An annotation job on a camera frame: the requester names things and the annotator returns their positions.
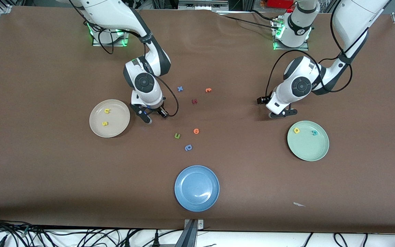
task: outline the red box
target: red box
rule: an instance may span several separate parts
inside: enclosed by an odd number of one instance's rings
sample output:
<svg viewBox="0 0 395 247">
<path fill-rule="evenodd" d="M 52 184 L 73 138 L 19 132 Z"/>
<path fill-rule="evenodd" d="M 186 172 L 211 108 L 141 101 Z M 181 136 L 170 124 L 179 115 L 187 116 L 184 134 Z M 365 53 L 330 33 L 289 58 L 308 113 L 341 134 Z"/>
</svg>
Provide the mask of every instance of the red box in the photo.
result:
<svg viewBox="0 0 395 247">
<path fill-rule="evenodd" d="M 294 4 L 294 0 L 268 0 L 268 7 L 288 9 Z"/>
</svg>

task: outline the white plate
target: white plate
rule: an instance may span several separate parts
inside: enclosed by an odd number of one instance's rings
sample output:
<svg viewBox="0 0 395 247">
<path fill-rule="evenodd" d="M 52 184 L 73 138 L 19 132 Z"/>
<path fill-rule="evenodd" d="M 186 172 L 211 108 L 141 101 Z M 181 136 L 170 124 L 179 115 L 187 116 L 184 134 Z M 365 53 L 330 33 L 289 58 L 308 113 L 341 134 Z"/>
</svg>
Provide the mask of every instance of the white plate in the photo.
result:
<svg viewBox="0 0 395 247">
<path fill-rule="evenodd" d="M 105 109 L 109 109 L 109 114 L 105 113 Z M 130 112 L 127 105 L 116 99 L 105 100 L 91 112 L 89 116 L 89 126 L 97 135 L 105 138 L 118 136 L 129 125 Z"/>
</svg>

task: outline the green plate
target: green plate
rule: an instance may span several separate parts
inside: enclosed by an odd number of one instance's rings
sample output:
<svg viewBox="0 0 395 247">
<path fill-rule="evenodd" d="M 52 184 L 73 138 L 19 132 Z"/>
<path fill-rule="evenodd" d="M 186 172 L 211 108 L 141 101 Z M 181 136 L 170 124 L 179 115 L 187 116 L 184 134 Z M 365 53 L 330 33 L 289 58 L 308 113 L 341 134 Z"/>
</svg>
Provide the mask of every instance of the green plate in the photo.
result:
<svg viewBox="0 0 395 247">
<path fill-rule="evenodd" d="M 295 128 L 299 129 L 299 133 L 294 132 Z M 310 121 L 293 124 L 287 133 L 287 143 L 292 153 L 305 161 L 320 160 L 329 151 L 329 137 L 326 131 Z"/>
</svg>

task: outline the white surface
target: white surface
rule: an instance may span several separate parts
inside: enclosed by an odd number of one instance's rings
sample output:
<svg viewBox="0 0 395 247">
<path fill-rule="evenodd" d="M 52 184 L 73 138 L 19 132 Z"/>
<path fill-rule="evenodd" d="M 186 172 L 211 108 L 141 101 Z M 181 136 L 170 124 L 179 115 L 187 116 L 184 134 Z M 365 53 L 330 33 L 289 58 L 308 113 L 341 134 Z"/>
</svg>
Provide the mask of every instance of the white surface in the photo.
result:
<svg viewBox="0 0 395 247">
<path fill-rule="evenodd" d="M 159 233 L 165 233 L 168 230 L 160 230 Z M 68 233 L 71 231 L 56 231 L 58 233 Z M 127 230 L 120 230 L 121 240 L 127 234 Z M 161 244 L 174 244 L 179 238 L 181 231 L 174 232 L 165 235 L 160 238 Z M 141 247 L 148 241 L 153 239 L 155 230 L 143 230 L 136 233 L 130 239 L 131 247 Z M 5 236 L 5 233 L 0 233 L 0 240 Z M 76 247 L 78 242 L 82 239 L 84 234 L 74 234 L 69 236 L 54 236 L 50 235 L 53 241 L 59 247 Z M 110 235 L 115 241 L 118 240 L 118 235 L 113 233 Z M 202 231 L 198 233 L 196 247 L 204 247 L 207 245 L 216 244 L 215 247 L 301 247 L 306 241 L 309 233 L 249 233 L 249 232 L 206 232 Z M 363 234 L 343 234 L 348 247 L 362 247 L 364 240 Z M 85 246 L 90 246 L 96 239 L 100 238 L 100 235 L 92 238 Z M 35 239 L 35 246 L 41 247 L 38 239 Z M 106 243 L 108 247 L 114 247 L 110 241 L 101 241 Z M 47 247 L 51 247 L 51 244 L 45 242 Z M 6 240 L 5 247 L 16 247 L 13 238 L 10 236 Z M 332 233 L 315 233 L 309 241 L 307 247 L 338 247 L 333 240 Z M 368 235 L 368 241 L 366 247 L 395 247 L 395 235 L 386 234 L 370 234 Z"/>
<path fill-rule="evenodd" d="M 91 130 L 100 137 L 114 137 L 123 132 L 130 121 L 130 112 L 127 105 L 116 99 L 108 99 L 94 107 L 89 116 Z"/>
</svg>

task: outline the blue plate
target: blue plate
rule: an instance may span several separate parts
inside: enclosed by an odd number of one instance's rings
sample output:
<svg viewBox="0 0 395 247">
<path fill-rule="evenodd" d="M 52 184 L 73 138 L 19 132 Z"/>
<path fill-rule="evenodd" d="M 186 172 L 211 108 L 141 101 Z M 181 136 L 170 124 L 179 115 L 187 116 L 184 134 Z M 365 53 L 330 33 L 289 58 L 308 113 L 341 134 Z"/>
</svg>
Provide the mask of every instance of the blue plate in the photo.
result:
<svg viewBox="0 0 395 247">
<path fill-rule="evenodd" d="M 205 211 L 211 208 L 219 197 L 219 180 L 207 167 L 187 167 L 176 179 L 175 196 L 185 209 L 192 212 Z"/>
</svg>

